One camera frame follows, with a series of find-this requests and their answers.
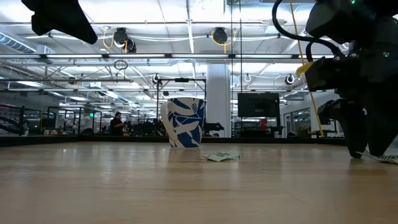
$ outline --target ceiling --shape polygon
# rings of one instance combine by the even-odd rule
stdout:
[[[96,34],[100,39],[97,43],[90,45],[80,40],[71,38],[70,36],[58,31],[52,31],[53,38],[47,35],[38,38],[30,28],[30,17],[33,12],[29,11],[20,1],[1,0],[2,12],[0,14],[0,29],[8,34],[13,35],[21,41],[25,41],[27,45],[45,45],[55,51],[56,54],[111,54],[124,53],[113,45],[107,49],[106,45],[111,45],[112,33],[117,27],[126,27],[127,33],[132,37],[137,46],[138,54],[155,54],[155,53],[185,53],[185,54],[299,54],[297,42],[285,37],[278,37],[277,31],[271,21],[271,9],[273,1],[265,0],[241,0],[241,12],[239,13],[239,1],[228,0],[225,5],[223,0],[80,0],[79,3],[84,10],[88,20],[91,22]],[[293,9],[297,22],[297,32],[304,34],[305,24],[307,22],[313,1],[299,0],[294,1]],[[277,17],[284,29],[294,33],[294,25],[290,5],[281,4]],[[217,45],[213,42],[210,34],[215,27],[224,27],[229,36],[229,42],[232,43],[225,47]],[[314,44],[312,47],[313,54],[330,55],[331,52],[322,45]],[[20,54],[5,45],[0,45],[0,53],[2,54]],[[31,78],[41,77],[45,74],[51,74],[51,78],[70,78],[77,79],[88,77],[90,79],[98,79],[102,88],[124,89],[138,88],[151,89],[152,78],[154,74],[158,74],[160,78],[206,78],[207,65],[214,63],[210,60],[166,60],[152,59],[147,63],[146,59],[130,59],[129,62],[135,63],[136,66],[129,66],[124,72],[119,72],[118,78],[127,77],[134,81],[132,83],[122,82],[102,82],[101,79],[116,78],[118,71],[112,66],[114,61],[101,61],[101,64],[94,66],[99,60],[84,60],[83,62],[92,63],[90,66],[80,65],[74,66],[72,60],[54,60],[63,63],[65,66],[53,66],[41,63],[35,65],[33,60],[8,60],[7,63],[25,69],[28,75],[31,71]],[[232,82],[234,87],[239,89],[242,87],[248,89],[286,89],[284,79],[289,74],[294,74],[296,69],[302,64],[299,60],[295,62],[287,60],[275,60],[272,63],[264,63],[260,60],[234,60],[227,63],[227,66],[233,71],[234,76],[238,76],[242,72],[245,76],[249,75],[250,79],[243,80],[240,83],[238,78]],[[77,85],[69,85],[64,83],[57,84],[62,88],[86,88]],[[204,97],[198,84],[190,83],[174,83],[170,82],[164,87],[164,90],[170,89],[196,89],[193,92],[170,92],[168,97],[175,96],[195,96]],[[153,103],[154,93],[139,93],[138,91],[117,93],[119,96],[134,103]],[[97,93],[88,93],[91,100],[100,102],[104,99],[98,99]]]

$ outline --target black cable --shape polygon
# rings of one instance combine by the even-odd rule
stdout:
[[[308,62],[312,62],[312,52],[311,52],[311,47],[312,47],[313,42],[310,42],[307,47],[305,48],[305,54],[307,55],[307,60]]]
[[[329,42],[329,41],[325,41],[325,40],[322,40],[322,39],[316,39],[316,38],[313,38],[313,37],[302,37],[302,36],[299,36],[299,35],[291,34],[291,33],[287,32],[286,30],[284,30],[280,26],[279,21],[278,21],[278,19],[276,17],[278,7],[279,7],[279,5],[280,5],[280,3],[282,1],[283,0],[276,0],[276,2],[274,4],[274,7],[272,7],[272,22],[274,23],[275,28],[281,34],[285,35],[288,38],[294,39],[294,40],[314,42],[314,43],[325,45],[326,47],[328,47],[331,50],[331,52],[334,55],[337,55],[340,58],[345,58],[345,55],[340,51],[340,49],[338,47],[336,47],[334,44],[332,44],[331,42]]]

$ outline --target white column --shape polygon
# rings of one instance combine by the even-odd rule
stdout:
[[[228,65],[207,65],[207,123],[220,123],[224,131],[212,131],[210,134],[218,133],[221,138],[231,137],[231,92]]]

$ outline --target yellow cable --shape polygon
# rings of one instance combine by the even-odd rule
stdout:
[[[126,46],[126,47],[124,48],[124,53],[126,54],[126,53],[127,53],[127,41],[126,41],[126,40],[124,41],[124,45]]]
[[[216,43],[217,45],[224,46],[224,49],[225,49],[225,47],[226,47],[227,45],[232,44],[232,42],[234,42],[234,39],[236,38],[236,32],[234,32],[234,38],[231,40],[231,42],[229,42],[228,44],[219,44],[219,43],[217,43],[217,42],[214,40],[213,34],[214,34],[214,31],[211,32],[211,39],[213,40],[213,42]]]
[[[104,39],[102,39],[102,43],[104,44],[104,46],[105,46],[107,49],[111,49],[111,48],[113,47],[114,32],[113,32],[113,34],[112,34],[112,44],[111,44],[111,46],[109,47],[109,46],[106,45],[106,43],[105,43],[105,35],[106,35],[106,31],[107,31],[107,30],[108,30],[108,28],[105,27]]]
[[[292,0],[289,0],[289,3],[290,3],[290,10],[292,11],[294,29],[295,29],[296,35],[298,35],[299,33],[297,32],[297,24],[296,24],[296,20],[295,20],[295,17],[294,17],[294,10],[293,10],[293,2],[292,2]],[[301,62],[304,65],[305,63],[304,63],[303,51],[301,49],[301,44],[300,44],[299,40],[297,42],[298,42],[298,50],[300,51]],[[319,116],[318,116],[317,104],[315,103],[315,99],[314,99],[314,97],[312,95],[312,92],[310,92],[310,96],[311,96],[311,100],[312,100],[313,109],[315,110],[315,116],[317,116],[319,131],[321,132],[321,137],[324,137],[321,121],[319,120]]]

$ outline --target blue and white cup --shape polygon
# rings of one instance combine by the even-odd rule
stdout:
[[[191,149],[200,146],[205,122],[204,100],[170,99],[160,107],[160,115],[172,148]]]

